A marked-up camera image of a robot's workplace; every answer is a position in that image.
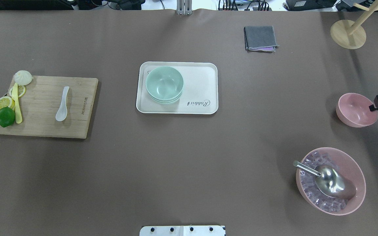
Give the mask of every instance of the white bracket with holes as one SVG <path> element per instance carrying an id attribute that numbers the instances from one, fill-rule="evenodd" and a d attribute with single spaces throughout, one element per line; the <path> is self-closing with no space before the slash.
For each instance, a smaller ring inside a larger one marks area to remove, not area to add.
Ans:
<path id="1" fill-rule="evenodd" d="M 144 226 L 139 236 L 225 236 L 225 226 Z"/>

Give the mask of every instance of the round wooden base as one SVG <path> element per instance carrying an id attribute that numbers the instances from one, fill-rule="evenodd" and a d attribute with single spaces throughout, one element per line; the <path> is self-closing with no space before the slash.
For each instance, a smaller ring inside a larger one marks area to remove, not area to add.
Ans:
<path id="1" fill-rule="evenodd" d="M 330 36 L 339 46 L 347 49 L 357 49 L 366 42 L 366 31 L 361 26 L 354 33 L 348 35 L 347 30 L 351 28 L 353 23 L 354 21 L 350 20 L 340 20 L 330 28 Z"/>

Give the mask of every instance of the green lime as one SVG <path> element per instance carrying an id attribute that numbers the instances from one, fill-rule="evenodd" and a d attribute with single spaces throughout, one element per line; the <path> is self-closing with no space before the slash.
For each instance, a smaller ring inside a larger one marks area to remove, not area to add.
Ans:
<path id="1" fill-rule="evenodd" d="M 14 124 L 15 112 L 9 108 L 4 107 L 0 109 L 0 126 L 7 127 Z"/>

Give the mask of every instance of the small pink bowl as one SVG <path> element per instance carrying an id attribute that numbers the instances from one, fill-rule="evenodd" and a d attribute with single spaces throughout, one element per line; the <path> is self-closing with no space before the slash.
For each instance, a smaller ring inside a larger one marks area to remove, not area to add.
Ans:
<path id="1" fill-rule="evenodd" d="M 374 124 L 378 112 L 371 112 L 369 106 L 373 103 L 366 97 L 357 93 L 347 93 L 339 98 L 336 105 L 336 114 L 346 125 L 361 128 Z"/>
<path id="2" fill-rule="evenodd" d="M 319 151 L 320 154 L 327 153 L 330 156 L 330 159 L 335 163 L 337 166 L 339 166 L 339 173 L 344 176 L 345 178 L 351 180 L 355 187 L 357 187 L 357 193 L 355 194 L 355 197 L 351 198 L 345 209 L 341 209 L 338 212 L 327 212 L 320 208 L 318 208 L 316 205 L 314 205 L 311 200 L 309 200 L 306 196 L 306 193 L 303 190 L 303 187 L 301 185 L 301 179 L 300 179 L 300 170 L 297 169 L 296 173 L 296 181 L 297 181 L 297 187 L 300 190 L 301 195 L 306 199 L 308 203 L 310 203 L 315 208 L 323 211 L 324 213 L 330 214 L 330 215 L 348 215 L 353 213 L 356 209 L 358 209 L 361 204 L 364 201 L 364 198 L 366 197 L 366 180 L 364 179 L 363 172 L 360 169 L 360 166 L 354 161 L 352 157 L 350 157 L 345 152 L 338 150 L 336 148 L 332 147 L 320 147 L 317 149 L 314 149 L 313 151 L 309 152 L 302 160 L 311 154 L 314 151 Z"/>

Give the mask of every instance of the white floor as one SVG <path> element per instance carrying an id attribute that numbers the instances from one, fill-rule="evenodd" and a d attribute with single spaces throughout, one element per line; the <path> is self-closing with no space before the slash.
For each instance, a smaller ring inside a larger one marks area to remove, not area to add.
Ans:
<path id="1" fill-rule="evenodd" d="M 285 0 L 267 0 L 267 3 L 269 4 L 272 11 L 287 11 L 283 6 L 282 3 L 284 3 Z M 165 9 L 176 9 L 177 8 L 177 0 L 162 0 L 162 3 L 164 4 Z M 248 6 L 248 2 L 244 4 L 243 6 L 238 6 L 239 10 L 244 10 Z M 209 9 L 209 10 L 217 10 L 219 5 L 219 0 L 192 0 L 192 9 Z M 258 7 L 258 3 L 252 3 L 250 5 L 250 10 L 253 10 L 253 7 Z M 145 3 L 142 4 L 143 10 L 162 10 L 162 4 L 160 0 L 145 0 Z M 332 8 L 328 9 L 318 9 L 318 10 L 312 10 L 312 11 L 337 11 L 336 7 L 333 6 Z"/>

